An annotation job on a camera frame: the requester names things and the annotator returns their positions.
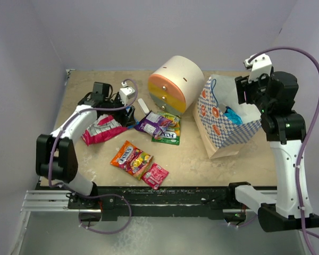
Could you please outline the purple snack bag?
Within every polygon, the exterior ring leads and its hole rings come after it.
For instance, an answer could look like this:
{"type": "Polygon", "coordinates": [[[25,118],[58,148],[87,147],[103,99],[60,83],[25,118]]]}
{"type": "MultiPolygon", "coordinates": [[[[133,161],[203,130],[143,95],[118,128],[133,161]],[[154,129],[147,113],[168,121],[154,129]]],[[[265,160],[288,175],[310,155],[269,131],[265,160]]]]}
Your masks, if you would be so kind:
{"type": "Polygon", "coordinates": [[[170,126],[172,121],[160,114],[150,111],[134,129],[140,132],[145,132],[157,139],[160,137],[170,126]]]}

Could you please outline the pink snack bag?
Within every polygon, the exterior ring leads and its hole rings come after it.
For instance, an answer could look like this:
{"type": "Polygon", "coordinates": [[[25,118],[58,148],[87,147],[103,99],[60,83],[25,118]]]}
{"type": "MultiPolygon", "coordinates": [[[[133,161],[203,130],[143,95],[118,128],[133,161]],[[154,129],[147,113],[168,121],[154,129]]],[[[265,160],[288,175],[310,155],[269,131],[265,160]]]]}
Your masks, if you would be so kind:
{"type": "Polygon", "coordinates": [[[89,146],[106,142],[115,136],[125,132],[126,127],[122,126],[112,115],[101,115],[82,134],[82,140],[89,146]]]}

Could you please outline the large blue snack bag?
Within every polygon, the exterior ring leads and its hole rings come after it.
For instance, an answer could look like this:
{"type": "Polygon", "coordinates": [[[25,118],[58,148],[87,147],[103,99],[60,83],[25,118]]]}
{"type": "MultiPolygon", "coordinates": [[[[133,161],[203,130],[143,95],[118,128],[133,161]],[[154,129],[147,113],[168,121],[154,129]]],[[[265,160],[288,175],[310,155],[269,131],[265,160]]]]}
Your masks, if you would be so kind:
{"type": "Polygon", "coordinates": [[[243,123],[241,117],[229,106],[226,107],[224,115],[236,125],[241,125],[243,123]]]}

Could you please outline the checkered paper bag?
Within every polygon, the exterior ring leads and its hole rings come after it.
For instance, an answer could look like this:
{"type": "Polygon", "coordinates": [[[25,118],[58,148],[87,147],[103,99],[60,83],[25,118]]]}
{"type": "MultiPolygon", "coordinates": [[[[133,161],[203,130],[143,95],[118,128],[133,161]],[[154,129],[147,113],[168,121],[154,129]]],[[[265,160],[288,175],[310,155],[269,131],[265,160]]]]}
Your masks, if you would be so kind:
{"type": "Polygon", "coordinates": [[[238,104],[234,77],[230,76],[211,75],[192,113],[210,159],[238,154],[261,128],[261,114],[256,106],[238,104]],[[224,115],[227,106],[241,117],[241,125],[224,115]]]}

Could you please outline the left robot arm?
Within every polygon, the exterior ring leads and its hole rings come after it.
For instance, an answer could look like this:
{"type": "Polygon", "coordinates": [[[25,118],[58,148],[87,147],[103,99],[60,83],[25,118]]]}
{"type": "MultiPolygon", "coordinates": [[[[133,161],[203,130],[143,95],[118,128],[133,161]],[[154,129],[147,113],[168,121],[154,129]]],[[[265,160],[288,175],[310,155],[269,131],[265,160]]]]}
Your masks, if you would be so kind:
{"type": "Polygon", "coordinates": [[[41,134],[36,140],[36,174],[48,180],[49,187],[67,187],[80,196],[86,208],[97,206],[97,185],[78,171],[75,144],[85,130],[103,114],[122,118],[122,125],[133,119],[133,103],[138,97],[138,86],[128,85],[129,79],[121,83],[117,93],[108,83],[95,82],[93,90],[77,104],[72,115],[50,134],[41,134]]]}

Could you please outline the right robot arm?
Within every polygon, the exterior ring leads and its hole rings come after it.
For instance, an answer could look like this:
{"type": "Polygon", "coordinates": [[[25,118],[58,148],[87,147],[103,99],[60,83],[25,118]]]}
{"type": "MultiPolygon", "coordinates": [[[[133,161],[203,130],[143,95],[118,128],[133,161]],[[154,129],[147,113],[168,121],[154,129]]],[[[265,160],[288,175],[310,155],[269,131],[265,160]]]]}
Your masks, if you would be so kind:
{"type": "Polygon", "coordinates": [[[277,173],[277,195],[272,199],[248,182],[229,184],[226,203],[241,204],[254,211],[265,232],[319,228],[319,215],[308,200],[301,147],[306,142],[304,118],[292,108],[299,89],[297,78],[286,72],[262,74],[256,81],[235,78],[238,102],[255,105],[261,126],[273,152],[277,173]]]}

